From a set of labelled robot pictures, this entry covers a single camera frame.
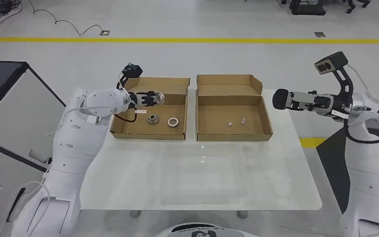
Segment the flanged metal part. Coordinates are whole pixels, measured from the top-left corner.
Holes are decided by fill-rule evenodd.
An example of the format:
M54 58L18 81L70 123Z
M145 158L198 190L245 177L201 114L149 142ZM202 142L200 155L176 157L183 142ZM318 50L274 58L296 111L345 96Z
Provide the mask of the flanged metal part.
M156 124L159 121L159 117L156 114L151 114L147 117L147 122L150 124Z

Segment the yellow floor line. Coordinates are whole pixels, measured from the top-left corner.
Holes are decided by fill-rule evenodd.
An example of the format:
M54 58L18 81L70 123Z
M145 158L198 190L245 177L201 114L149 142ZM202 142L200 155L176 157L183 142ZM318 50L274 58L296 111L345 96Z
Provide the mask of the yellow floor line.
M243 43L243 44L379 44L379 39L249 39L249 38L39 38L0 37L0 42L37 43Z
M303 148L316 148L323 143L327 137L299 137Z

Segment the metal bearing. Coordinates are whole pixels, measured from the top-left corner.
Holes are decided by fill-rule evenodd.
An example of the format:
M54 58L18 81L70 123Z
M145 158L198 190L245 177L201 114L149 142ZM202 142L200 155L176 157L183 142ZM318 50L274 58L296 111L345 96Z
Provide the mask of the metal bearing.
M150 124L156 124L159 121L159 117L156 114L151 114L147 118L147 122Z
M178 127L178 124L179 124L179 120L177 118L170 118L168 120L168 125L170 127Z

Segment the white cable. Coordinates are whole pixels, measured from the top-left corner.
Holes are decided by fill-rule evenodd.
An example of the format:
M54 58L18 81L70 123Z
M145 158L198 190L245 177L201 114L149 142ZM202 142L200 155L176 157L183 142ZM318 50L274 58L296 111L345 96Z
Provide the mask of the white cable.
M47 189L47 187L40 181L30 181L30 182L27 182L26 184L22 185L21 188L25 188L26 186L28 186L29 184L39 184L38 187L36 189L38 189L40 186L42 186L45 190L46 190L46 193L47 193L47 206L41 216L41 218L38 220L38 222L36 223L35 227L32 229L32 231L28 234L28 236L31 236L31 234L34 232L34 230L36 229L37 225L40 223L42 217L45 215L45 213L47 212L47 208L49 208L49 205L50 205L50 192L49 190ZM14 195L12 195L12 198L15 198L17 195L15 195L16 193L19 193L20 191L17 190L17 192L14 193ZM7 235L5 235L6 237L9 236L9 234L12 233L12 229L8 231Z
M116 109L119 109L119 108L125 108L125 107L128 107L129 106L129 103L124 105L124 106L120 106L120 107L116 107ZM66 118L66 115L72 111L75 111L75 110L86 110L86 109L89 109L89 108L115 108L115 107L110 107L110 106L93 106L93 107L81 107L81 108L72 108L68 111L66 111L63 115L62 115L62 118L60 119L59 123L58 123L58 126L57 128L52 131L51 133L48 133L46 134L47 136L52 136L53 133L55 133L56 131L58 131L60 128L61 128L61 124L63 122L63 120Z
M34 225L34 227L33 227L33 228L31 229L31 231L28 233L28 237L30 237L30 236L33 234L34 230L37 228L38 224L41 222L43 216L46 214L47 209L49 208L49 205L50 205L50 192L49 192L49 190L47 189L47 187L46 187L42 182L40 182L40 181L30 181L30 182L26 183L25 186L27 186L27 185L29 185L29 184L40 184L40 185L45 189L45 191L46 191L46 193L47 193L47 205L46 205L46 208L45 208L45 210L43 211L41 217L38 219L36 225Z
M46 175L49 173L50 171L50 167L52 166L52 164L50 164L48 167L47 167L47 170L45 173L43 173L43 176L42 176L42 183L45 183L45 180L46 180ZM39 188L41 187L41 185L38 185L32 192L30 192L30 194L28 194L28 197L29 196L32 196Z
M374 96L374 94L370 91L370 89L368 89L368 86L363 81L363 79L361 78L361 76L359 75L359 73L352 66L350 66L349 64L347 64L347 66L349 68L351 68L355 72L355 74L358 76L359 80L361 80L363 86L366 88L367 93L369 93L369 97L372 97L374 100L376 100L377 103L379 103L379 101L376 99L376 97Z

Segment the metal ring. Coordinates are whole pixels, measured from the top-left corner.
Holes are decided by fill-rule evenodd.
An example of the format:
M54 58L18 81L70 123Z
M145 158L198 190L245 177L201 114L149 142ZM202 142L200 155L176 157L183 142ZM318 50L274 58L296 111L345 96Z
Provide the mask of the metal ring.
M177 118L170 118L170 119L168 120L168 125L169 125L170 127L178 127L178 124L179 124L179 120L178 120Z

